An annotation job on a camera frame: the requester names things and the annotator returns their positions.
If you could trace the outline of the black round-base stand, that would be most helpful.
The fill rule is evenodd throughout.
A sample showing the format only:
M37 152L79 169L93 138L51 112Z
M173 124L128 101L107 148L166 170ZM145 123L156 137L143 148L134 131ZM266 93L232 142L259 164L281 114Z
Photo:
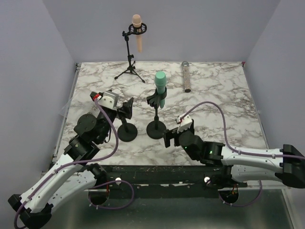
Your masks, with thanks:
M146 133L152 139L163 138L163 133L166 130L165 124L159 120L158 116L160 101L165 99L166 96L167 88L165 87L165 91L163 93L158 94L157 89L155 89L154 94L146 98L147 104L155 109L154 120L151 121L146 127Z
M118 117L122 123L117 130L119 139L123 142L133 141L138 135L138 130L134 124L126 121L132 118L132 114L118 113Z

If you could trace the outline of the green microphone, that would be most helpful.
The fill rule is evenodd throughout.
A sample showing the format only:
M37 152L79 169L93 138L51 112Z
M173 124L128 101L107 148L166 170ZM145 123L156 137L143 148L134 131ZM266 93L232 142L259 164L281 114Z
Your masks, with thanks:
M165 105L165 97L164 97L163 94L166 91L166 83L167 83L165 72L158 71L155 74L154 82L155 82L155 85L156 85L157 93L161 95L161 100L159 102L159 106L162 109Z

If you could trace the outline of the rhinestone microphone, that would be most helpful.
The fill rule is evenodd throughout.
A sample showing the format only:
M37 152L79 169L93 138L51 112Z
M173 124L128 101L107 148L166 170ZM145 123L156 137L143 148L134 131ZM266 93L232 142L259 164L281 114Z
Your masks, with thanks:
M191 92L189 63L187 61L183 61L181 66L182 66L182 71L183 71L184 91L186 93L189 93L189 92Z

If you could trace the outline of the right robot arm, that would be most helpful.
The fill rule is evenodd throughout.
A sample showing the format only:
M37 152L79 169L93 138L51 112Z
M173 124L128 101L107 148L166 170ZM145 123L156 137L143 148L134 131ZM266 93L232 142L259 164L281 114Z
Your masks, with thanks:
M174 140L191 160L213 167L231 168L219 175L220 183L230 187L235 182L248 180L273 180L293 188L305 187L305 157L292 145L284 144L277 149L250 149L228 144L203 141L195 135L194 128L179 131L165 130L165 147Z

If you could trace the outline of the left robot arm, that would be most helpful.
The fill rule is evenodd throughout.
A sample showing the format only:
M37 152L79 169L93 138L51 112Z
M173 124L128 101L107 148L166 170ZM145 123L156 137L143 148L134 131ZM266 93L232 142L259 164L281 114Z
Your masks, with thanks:
M119 135L113 122L116 118L131 119L134 99L117 106L118 95L112 91L91 92L90 97L100 113L83 114L74 127L74 136L63 154L48 172L22 194L13 194L8 203L15 210L23 228L40 229L53 212L75 194L91 188L108 187L113 181L99 161L110 158L119 146Z

